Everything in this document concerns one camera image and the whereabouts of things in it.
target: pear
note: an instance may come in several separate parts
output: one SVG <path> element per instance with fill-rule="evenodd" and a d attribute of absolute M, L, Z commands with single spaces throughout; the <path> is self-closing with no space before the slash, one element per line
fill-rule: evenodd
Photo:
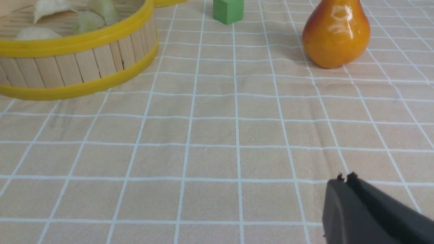
<path fill-rule="evenodd" d="M 331 69 L 360 57 L 370 37 L 360 0 L 321 0 L 306 22 L 302 42 L 314 63 Z"/>

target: green cube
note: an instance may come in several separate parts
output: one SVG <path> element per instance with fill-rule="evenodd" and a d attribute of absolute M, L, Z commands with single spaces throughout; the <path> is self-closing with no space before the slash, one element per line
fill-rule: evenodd
<path fill-rule="evenodd" d="M 244 0 L 213 0 L 213 17 L 225 25 L 243 19 Z"/>

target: table surface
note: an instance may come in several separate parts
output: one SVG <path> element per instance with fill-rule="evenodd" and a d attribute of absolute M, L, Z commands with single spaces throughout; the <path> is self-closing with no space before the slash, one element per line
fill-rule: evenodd
<path fill-rule="evenodd" d="M 355 171 L 434 218 L 434 1 L 363 0 L 368 50 L 316 67 L 318 0 L 155 10 L 158 58 L 78 99 L 0 97 L 0 242 L 321 244 L 328 179 Z"/>

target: grid pattern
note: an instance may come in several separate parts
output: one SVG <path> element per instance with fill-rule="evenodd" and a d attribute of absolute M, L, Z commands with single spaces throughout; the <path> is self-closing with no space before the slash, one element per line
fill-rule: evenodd
<path fill-rule="evenodd" d="M 160 53 L 78 99 L 0 97 L 0 243 L 321 244 L 326 182 L 357 172 L 434 218 L 434 1 L 364 0 L 365 54 L 301 48 L 319 0 L 156 9 Z"/>

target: wooden basket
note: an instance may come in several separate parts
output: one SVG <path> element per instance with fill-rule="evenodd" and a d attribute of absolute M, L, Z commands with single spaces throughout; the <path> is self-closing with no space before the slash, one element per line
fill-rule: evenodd
<path fill-rule="evenodd" d="M 15 41 L 33 25 L 36 0 L 0 0 L 0 95 L 24 100 L 69 99 L 124 83 L 146 69 L 158 52 L 153 0 L 117 0 L 124 20 L 70 35 L 75 12 L 42 18 L 63 38 Z M 87 0 L 72 0 L 85 10 Z"/>

